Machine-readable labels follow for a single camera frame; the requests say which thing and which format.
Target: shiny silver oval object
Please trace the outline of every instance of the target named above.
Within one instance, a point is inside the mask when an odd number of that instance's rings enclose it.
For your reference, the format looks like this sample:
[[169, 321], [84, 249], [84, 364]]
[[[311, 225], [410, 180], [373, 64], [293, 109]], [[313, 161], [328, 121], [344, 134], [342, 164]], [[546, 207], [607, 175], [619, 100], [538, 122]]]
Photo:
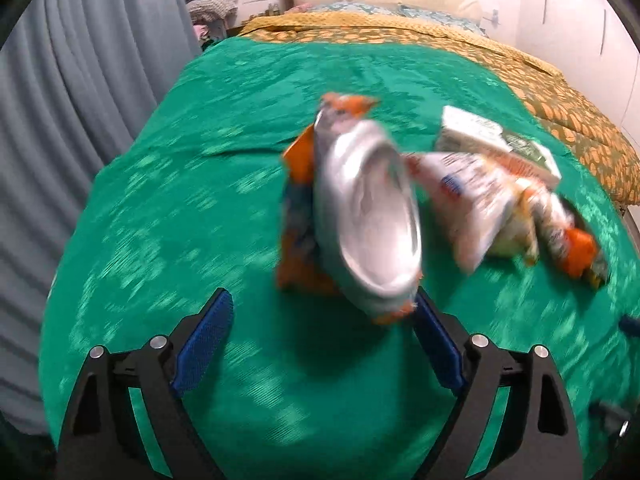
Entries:
[[395, 312], [413, 301], [422, 259], [418, 210], [404, 163], [371, 120], [355, 121], [325, 148], [314, 182], [324, 268], [370, 316]]

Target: curtain fold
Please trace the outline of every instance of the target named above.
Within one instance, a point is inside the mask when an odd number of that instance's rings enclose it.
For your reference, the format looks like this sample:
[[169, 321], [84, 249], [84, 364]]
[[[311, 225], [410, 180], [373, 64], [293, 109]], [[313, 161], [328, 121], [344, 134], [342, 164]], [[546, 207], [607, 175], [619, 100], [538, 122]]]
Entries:
[[40, 324], [94, 176], [199, 53], [184, 0], [32, 0], [0, 51], [0, 410], [21, 431], [47, 431]]

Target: green blanket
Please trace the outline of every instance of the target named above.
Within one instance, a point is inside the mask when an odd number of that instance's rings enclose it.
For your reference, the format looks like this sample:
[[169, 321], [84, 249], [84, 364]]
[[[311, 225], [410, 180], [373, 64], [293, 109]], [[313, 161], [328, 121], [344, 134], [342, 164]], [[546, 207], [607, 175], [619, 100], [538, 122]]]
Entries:
[[[378, 96], [372, 117], [404, 150], [433, 146], [445, 104], [546, 144], [559, 190], [591, 223], [610, 261], [597, 294], [556, 271], [490, 260], [461, 275], [422, 204], [424, 279], [436, 304], [504, 348], [548, 346], [566, 381], [587, 470], [603, 458], [592, 399], [638, 394], [635, 354], [616, 329], [640, 314], [639, 262], [606, 193], [488, 70], [400, 44], [223, 41], [190, 63], [140, 138], [97, 176], [45, 314], [40, 379], [52, 434], [89, 348], [138, 348], [198, 311], [217, 286], [236, 318], [186, 409], [230, 480], [411, 478], [454, 399], [407, 324], [373, 326], [337, 300], [284, 294], [278, 261], [282, 150], [327, 91]], [[167, 472], [138, 391], [148, 454]], [[500, 425], [498, 396], [474, 470]]]

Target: blue patterned pillow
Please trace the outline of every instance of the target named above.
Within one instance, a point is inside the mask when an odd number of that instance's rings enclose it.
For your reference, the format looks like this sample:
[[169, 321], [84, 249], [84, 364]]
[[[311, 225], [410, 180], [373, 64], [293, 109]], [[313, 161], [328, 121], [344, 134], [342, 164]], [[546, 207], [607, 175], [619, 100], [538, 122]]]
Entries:
[[436, 23], [437, 25], [445, 25], [446, 27], [461, 28], [462, 30], [488, 38], [484, 28], [478, 27], [476, 23], [465, 18], [456, 18], [446, 12], [440, 12], [439, 10], [425, 10], [416, 7], [407, 7], [404, 5], [398, 6], [398, 11], [401, 16], [417, 18], [418, 20]]
[[385, 7], [369, 5], [356, 0], [338, 0], [330, 4], [311, 7], [307, 12], [329, 12], [342, 10], [344, 12], [363, 12], [364, 14], [386, 14], [387, 16], [403, 16], [400, 12], [389, 10]]

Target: cardboard box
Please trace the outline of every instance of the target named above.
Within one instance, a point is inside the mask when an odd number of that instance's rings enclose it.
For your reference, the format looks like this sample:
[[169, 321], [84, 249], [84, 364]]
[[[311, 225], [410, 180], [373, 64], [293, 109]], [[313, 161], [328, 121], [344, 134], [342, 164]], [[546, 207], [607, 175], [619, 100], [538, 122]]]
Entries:
[[490, 156], [511, 173], [537, 177], [550, 189], [555, 189], [562, 178], [553, 155], [542, 144], [453, 106], [442, 110], [436, 150]]

